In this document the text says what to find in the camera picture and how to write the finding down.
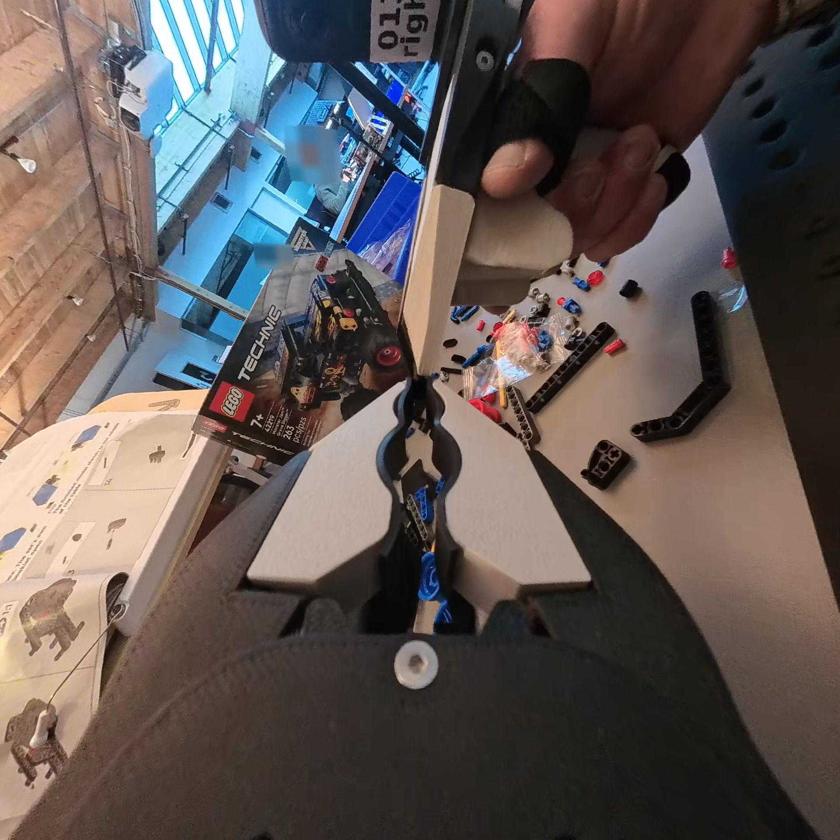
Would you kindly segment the window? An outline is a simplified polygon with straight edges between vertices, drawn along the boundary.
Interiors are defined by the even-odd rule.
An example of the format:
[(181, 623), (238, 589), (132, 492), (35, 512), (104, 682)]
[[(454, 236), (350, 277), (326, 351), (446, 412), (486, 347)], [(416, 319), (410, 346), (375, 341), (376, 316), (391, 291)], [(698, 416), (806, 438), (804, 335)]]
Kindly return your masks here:
[(207, 80), (207, 59), (213, 76), (235, 61), (245, 4), (242, 1), (151, 1), (151, 44), (173, 65), (174, 92), (162, 133), (197, 100)]

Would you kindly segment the blue wheel rim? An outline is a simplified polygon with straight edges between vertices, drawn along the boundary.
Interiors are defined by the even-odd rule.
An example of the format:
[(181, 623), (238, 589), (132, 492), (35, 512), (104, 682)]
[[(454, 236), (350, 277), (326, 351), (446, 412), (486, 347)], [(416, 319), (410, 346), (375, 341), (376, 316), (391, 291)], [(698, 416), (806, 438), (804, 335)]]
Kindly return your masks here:
[(450, 602), (443, 594), (433, 549), (426, 551), (422, 556), (421, 578), (417, 595), (421, 602), (437, 605), (434, 615), (435, 626), (440, 625), (447, 630), (454, 631), (455, 627), (467, 627), (469, 625), (466, 608), (460, 603)]

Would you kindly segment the long black straight beam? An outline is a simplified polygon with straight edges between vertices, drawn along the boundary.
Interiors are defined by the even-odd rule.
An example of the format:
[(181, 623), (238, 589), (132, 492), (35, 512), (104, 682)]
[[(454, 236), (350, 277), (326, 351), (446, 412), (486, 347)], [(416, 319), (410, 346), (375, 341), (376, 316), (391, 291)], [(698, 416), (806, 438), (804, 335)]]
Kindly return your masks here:
[(583, 340), (574, 346), (568, 358), (560, 363), (558, 368), (526, 401), (525, 407), (530, 414), (540, 413), (615, 336), (616, 331), (611, 324), (608, 322), (597, 324)]

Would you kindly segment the heap of small mixed pins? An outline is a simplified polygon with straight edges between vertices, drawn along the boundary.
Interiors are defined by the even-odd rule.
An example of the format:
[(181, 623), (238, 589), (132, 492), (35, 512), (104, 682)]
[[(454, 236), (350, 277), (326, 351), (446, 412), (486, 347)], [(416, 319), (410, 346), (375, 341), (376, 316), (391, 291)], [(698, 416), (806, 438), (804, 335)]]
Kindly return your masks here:
[(571, 354), (565, 316), (556, 313), (535, 323), (512, 320), (502, 324), (497, 340), (505, 354), (505, 376), (523, 378), (547, 371)]

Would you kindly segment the toy set box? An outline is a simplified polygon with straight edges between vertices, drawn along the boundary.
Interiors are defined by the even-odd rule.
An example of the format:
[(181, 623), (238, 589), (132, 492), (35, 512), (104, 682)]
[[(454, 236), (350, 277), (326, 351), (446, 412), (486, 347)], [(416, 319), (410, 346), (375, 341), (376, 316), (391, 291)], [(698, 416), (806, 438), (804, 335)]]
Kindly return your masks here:
[(283, 465), (379, 395), (366, 375), (406, 374), (387, 274), (305, 217), (270, 269), (196, 415), (196, 435)]

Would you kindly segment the small black beam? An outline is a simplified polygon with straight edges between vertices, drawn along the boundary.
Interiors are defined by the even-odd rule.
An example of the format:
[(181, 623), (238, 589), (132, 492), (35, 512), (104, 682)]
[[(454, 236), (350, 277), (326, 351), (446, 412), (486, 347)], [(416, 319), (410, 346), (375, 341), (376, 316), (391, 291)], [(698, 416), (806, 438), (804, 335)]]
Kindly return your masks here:
[(395, 401), (395, 416), (398, 427), (404, 435), (415, 427), (420, 433), (428, 434), (434, 414), (430, 413), (429, 394), (434, 395), (433, 380), (430, 377), (410, 377)]

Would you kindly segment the white side table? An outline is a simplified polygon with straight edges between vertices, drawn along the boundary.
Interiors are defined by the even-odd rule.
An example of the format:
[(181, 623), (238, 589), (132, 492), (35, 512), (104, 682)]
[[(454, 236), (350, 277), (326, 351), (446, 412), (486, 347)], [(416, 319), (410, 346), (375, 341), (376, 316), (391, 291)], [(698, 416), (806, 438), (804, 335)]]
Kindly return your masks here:
[(195, 437), (182, 476), (121, 590), (122, 612), (115, 622), (121, 635), (138, 632), (162, 586), (189, 553), (231, 453), (228, 446)]

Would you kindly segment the white wall device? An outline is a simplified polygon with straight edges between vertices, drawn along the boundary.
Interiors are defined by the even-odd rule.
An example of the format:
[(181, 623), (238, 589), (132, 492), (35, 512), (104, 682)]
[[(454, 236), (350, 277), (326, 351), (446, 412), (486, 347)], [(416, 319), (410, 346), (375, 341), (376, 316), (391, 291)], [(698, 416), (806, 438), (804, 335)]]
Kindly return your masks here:
[(108, 92), (128, 131), (151, 141), (174, 97), (173, 64), (159, 51), (119, 44), (101, 55)]

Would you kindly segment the black connector block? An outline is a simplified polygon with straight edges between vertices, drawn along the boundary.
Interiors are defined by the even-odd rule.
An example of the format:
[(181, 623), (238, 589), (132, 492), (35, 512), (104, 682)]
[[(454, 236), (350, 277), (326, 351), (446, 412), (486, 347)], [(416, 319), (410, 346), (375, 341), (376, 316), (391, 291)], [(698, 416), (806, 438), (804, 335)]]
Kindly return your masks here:
[(581, 477), (598, 490), (607, 490), (632, 462), (624, 449), (609, 439), (594, 446)]

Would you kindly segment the dark perforated panel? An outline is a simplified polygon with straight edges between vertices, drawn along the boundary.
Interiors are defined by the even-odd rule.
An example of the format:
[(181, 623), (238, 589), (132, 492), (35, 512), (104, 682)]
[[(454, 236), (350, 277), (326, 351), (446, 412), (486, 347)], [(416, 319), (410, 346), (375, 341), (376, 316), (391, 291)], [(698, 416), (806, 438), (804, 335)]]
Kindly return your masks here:
[(703, 140), (838, 596), (838, 10), (757, 49)]

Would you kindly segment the long black angled beam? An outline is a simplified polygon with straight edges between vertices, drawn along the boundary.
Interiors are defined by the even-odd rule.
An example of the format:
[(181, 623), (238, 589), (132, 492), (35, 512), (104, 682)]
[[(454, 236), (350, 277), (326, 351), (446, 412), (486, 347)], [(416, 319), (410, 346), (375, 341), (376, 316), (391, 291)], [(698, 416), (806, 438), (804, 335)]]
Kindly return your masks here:
[(690, 300), (700, 366), (700, 383), (669, 415), (631, 426), (636, 440), (650, 444), (693, 432), (730, 393), (731, 384), (718, 328), (718, 305), (707, 290)]

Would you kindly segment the black metal frame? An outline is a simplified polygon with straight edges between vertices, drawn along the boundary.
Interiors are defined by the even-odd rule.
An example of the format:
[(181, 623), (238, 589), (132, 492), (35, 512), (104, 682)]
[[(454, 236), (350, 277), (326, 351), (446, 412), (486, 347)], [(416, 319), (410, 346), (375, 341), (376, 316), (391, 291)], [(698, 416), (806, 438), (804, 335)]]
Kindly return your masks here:
[(373, 110), (381, 111), (392, 122), (397, 132), (403, 135), (401, 146), (404, 150), (420, 165), (427, 167), (430, 152), (425, 150), (425, 131), (402, 111), (402, 106), (391, 101), (353, 62), (338, 60), (329, 65), (372, 105)]

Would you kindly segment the stack of blue bins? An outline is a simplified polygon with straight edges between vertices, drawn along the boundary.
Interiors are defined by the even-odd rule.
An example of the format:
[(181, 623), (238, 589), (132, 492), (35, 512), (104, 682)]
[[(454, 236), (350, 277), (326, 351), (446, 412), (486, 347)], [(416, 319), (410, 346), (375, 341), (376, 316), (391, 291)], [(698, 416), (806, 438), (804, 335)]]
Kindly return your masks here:
[(421, 191), (420, 183), (392, 173), (346, 245), (400, 286), (406, 278)]

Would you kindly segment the person's right hand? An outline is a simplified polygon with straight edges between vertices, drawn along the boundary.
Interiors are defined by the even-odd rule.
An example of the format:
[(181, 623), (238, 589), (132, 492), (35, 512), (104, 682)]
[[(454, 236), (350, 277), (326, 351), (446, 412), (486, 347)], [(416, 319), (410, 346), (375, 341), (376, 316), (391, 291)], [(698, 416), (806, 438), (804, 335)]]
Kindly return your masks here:
[(513, 60), (565, 59), (591, 79), (589, 118), (618, 137), (570, 164), (548, 201), (566, 216), (574, 252), (593, 261), (640, 244), (665, 207), (655, 172), (663, 145), (687, 149), (752, 52), (790, 23), (796, 2), (534, 2)]

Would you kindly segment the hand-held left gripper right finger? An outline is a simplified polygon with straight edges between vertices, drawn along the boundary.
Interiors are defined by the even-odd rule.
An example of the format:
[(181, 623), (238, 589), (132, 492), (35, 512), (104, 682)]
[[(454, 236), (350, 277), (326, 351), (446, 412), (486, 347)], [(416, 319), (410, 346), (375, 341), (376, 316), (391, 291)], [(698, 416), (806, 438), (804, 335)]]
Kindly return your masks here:
[[(427, 406), (445, 477), (441, 583), (483, 617), (501, 602), (589, 588), (592, 575), (522, 443), (446, 385), (429, 384)], [(448, 571), (445, 540), (454, 545)]]

